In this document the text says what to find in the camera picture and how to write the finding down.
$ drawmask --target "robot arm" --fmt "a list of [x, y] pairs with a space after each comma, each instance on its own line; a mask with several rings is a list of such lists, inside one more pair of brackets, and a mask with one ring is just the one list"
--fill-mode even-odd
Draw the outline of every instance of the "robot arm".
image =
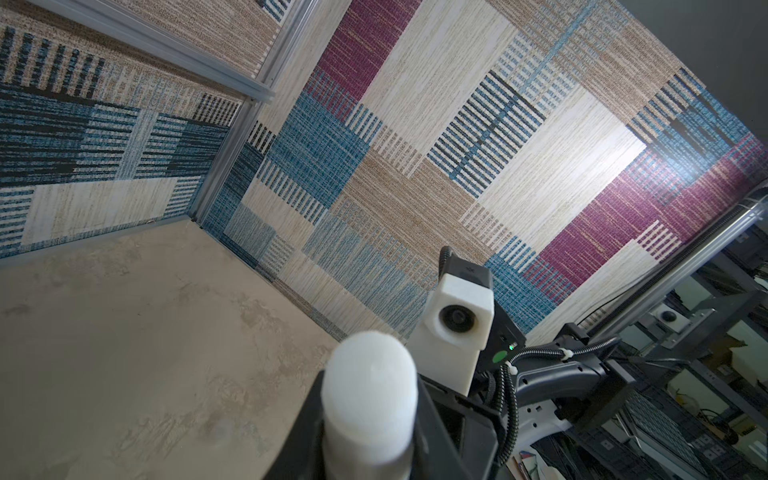
[[[444, 248], [438, 286], [406, 344], [419, 372], [407, 478], [495, 478], [521, 447], [609, 420], [634, 380], [607, 358], [617, 339], [588, 340], [569, 323], [553, 342], [525, 348], [493, 300], [490, 271]], [[326, 478], [323, 376], [264, 478]]]

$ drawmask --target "patterned carpet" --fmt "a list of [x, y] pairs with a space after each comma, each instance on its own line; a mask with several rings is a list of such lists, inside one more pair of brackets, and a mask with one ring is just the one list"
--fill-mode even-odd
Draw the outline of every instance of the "patterned carpet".
[[[289, 6], [120, 3], [254, 76]], [[241, 96], [22, 0], [0, 12], [0, 257], [185, 214]]]
[[204, 228], [337, 339], [406, 338], [452, 245], [533, 342], [768, 177], [611, 0], [325, 0]]

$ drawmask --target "black cable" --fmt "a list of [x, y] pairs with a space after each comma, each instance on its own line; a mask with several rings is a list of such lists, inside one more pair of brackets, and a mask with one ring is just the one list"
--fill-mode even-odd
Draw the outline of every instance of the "black cable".
[[588, 313], [588, 314], [587, 314], [587, 315], [586, 315], [584, 318], [582, 318], [581, 320], [579, 320], [579, 322], [578, 322], [576, 325], [581, 325], [582, 323], [584, 323], [584, 321], [585, 321], [586, 319], [588, 319], [589, 317], [591, 317], [593, 313], [597, 312], [599, 309], [601, 309], [601, 308], [603, 308], [604, 306], [608, 305], [610, 302], [613, 302], [613, 301], [614, 301], [614, 300], [616, 300], [618, 297], [620, 297], [620, 296], [624, 295], [626, 292], [628, 292], [628, 291], [629, 291], [629, 289], [630, 289], [630, 288], [632, 288], [632, 286], [631, 286], [631, 287], [629, 287], [628, 289], [626, 289], [625, 291], [623, 291], [623, 292], [619, 293], [618, 295], [616, 295], [616, 296], [612, 297], [610, 300], [607, 300], [607, 301], [605, 301], [605, 302], [601, 303], [599, 307], [597, 307], [596, 309], [592, 310], [592, 311], [591, 311], [591, 312], [589, 312], [589, 313]]
[[603, 340], [602, 342], [592, 343], [591, 345], [582, 346], [580, 349], [576, 349], [573, 351], [574, 356], [576, 355], [584, 355], [585, 353], [596, 353], [600, 352], [603, 349], [613, 347], [621, 343], [621, 337], [615, 336], [610, 339]]
[[448, 258], [452, 256], [453, 256], [453, 249], [448, 245], [445, 245], [443, 248], [440, 249], [440, 256], [437, 259], [438, 279], [442, 276], [443, 271], [445, 271], [445, 262], [447, 262]]
[[491, 382], [493, 382], [494, 391], [491, 394], [490, 389], [488, 390], [489, 398], [487, 399], [487, 405], [494, 410], [498, 410], [499, 413], [501, 413], [504, 408], [504, 391], [506, 390], [506, 384], [504, 380], [505, 379], [502, 377], [498, 370], [496, 370], [493, 375], [488, 376], [488, 386], [490, 387]]
[[[574, 356], [585, 355], [587, 353], [598, 353], [603, 349], [615, 347], [621, 342], [621, 338], [615, 336], [610, 339], [603, 340], [601, 342], [593, 343], [592, 345], [583, 346], [580, 349], [573, 350]], [[512, 450], [515, 449], [515, 443], [518, 439], [519, 418], [518, 418], [518, 398], [515, 391], [515, 381], [512, 379], [512, 374], [509, 370], [510, 365], [516, 364], [517, 361], [528, 357], [543, 357], [551, 359], [560, 359], [564, 355], [562, 350], [555, 349], [539, 349], [535, 347], [525, 348], [518, 351], [509, 359], [509, 364], [505, 362], [496, 371], [496, 394], [494, 395], [494, 401], [491, 407], [501, 412], [503, 410], [503, 402], [498, 401], [499, 392], [505, 392], [507, 403], [507, 432], [505, 433], [504, 441], [499, 446], [498, 454], [496, 455], [497, 465], [504, 465], [509, 457], [512, 455]]]
[[504, 442], [499, 448], [497, 462], [499, 465], [504, 465], [509, 457], [512, 455], [512, 450], [515, 448], [515, 443], [518, 441], [518, 397], [515, 394], [515, 383], [512, 381], [512, 374], [509, 371], [509, 367], [504, 364], [499, 370], [502, 370], [502, 376], [505, 378], [507, 384], [507, 435], [504, 437]]

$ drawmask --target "camera lens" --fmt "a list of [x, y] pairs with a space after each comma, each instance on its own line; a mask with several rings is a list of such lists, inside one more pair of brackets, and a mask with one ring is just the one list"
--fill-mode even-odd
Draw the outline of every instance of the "camera lens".
[[448, 305], [440, 310], [440, 320], [452, 332], [468, 332], [475, 326], [475, 314], [461, 305]]

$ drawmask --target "concrete floor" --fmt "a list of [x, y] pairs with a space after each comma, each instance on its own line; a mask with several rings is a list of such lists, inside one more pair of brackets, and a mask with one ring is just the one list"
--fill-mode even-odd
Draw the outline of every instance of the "concrete floor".
[[260, 478], [336, 341], [190, 221], [0, 270], [0, 478]]

